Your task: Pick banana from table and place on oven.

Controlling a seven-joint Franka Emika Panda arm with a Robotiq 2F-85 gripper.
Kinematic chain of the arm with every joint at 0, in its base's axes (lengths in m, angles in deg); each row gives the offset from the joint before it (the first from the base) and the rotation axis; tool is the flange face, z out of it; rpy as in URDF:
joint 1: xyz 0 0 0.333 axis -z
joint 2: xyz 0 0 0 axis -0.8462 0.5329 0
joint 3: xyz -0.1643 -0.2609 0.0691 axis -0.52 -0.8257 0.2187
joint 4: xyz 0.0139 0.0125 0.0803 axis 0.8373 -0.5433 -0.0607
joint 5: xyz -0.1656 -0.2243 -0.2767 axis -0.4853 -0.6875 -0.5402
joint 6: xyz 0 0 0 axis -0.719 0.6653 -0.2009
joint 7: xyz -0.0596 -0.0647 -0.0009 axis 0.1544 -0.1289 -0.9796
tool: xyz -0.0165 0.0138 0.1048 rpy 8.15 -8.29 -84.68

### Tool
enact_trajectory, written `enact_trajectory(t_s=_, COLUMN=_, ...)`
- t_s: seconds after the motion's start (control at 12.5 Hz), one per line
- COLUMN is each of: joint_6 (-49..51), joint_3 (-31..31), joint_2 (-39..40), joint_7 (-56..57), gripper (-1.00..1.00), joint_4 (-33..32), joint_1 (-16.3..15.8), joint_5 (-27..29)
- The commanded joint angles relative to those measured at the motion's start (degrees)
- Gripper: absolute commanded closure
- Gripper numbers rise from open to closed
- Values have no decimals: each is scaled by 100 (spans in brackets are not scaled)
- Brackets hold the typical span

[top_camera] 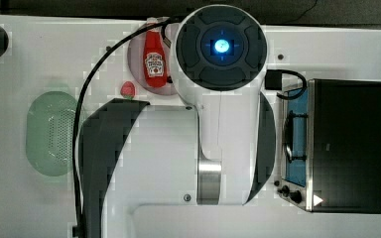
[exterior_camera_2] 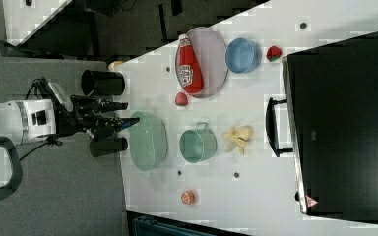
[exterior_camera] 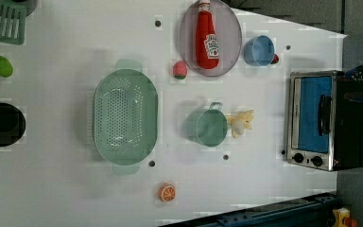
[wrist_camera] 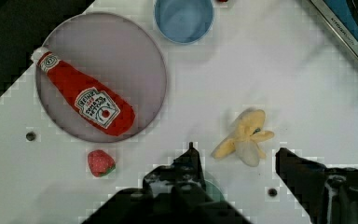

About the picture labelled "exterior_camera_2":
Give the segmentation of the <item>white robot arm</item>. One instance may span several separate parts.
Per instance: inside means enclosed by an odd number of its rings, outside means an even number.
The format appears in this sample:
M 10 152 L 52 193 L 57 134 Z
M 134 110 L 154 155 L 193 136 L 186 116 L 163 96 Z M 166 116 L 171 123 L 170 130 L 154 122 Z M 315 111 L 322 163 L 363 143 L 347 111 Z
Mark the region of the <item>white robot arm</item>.
M 56 98 L 7 101 L 0 103 L 0 137 L 15 145 L 34 142 L 57 145 L 60 138 L 83 132 L 98 142 L 140 121 L 105 115 L 127 107 L 127 103 L 79 95 L 72 95 L 65 104 Z

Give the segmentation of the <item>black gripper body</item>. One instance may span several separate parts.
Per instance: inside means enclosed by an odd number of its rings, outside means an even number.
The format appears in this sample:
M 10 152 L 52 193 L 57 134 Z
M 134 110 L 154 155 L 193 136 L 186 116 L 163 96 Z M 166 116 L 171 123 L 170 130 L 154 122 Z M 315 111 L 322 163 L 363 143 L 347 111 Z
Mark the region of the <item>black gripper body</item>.
M 69 99 L 73 105 L 72 111 L 60 101 L 54 102 L 56 132 L 59 137 L 84 132 L 93 141 L 99 142 L 112 136 L 110 119 L 102 116 L 107 111 L 108 100 L 80 95 L 71 95 Z

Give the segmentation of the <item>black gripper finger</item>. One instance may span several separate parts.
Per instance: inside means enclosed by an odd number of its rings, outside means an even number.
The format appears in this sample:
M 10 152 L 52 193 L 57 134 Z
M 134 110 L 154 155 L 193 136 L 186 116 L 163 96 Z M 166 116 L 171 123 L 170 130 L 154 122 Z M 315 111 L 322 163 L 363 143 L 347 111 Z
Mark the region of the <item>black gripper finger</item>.
M 116 111 L 116 110 L 126 110 L 128 108 L 127 102 L 115 102 L 115 101 L 107 101 L 102 100 L 98 104 L 98 110 L 100 112 L 109 112 L 109 111 Z
M 107 123 L 107 127 L 112 128 L 115 132 L 120 132 L 138 124 L 139 121 L 139 118 L 111 118 Z

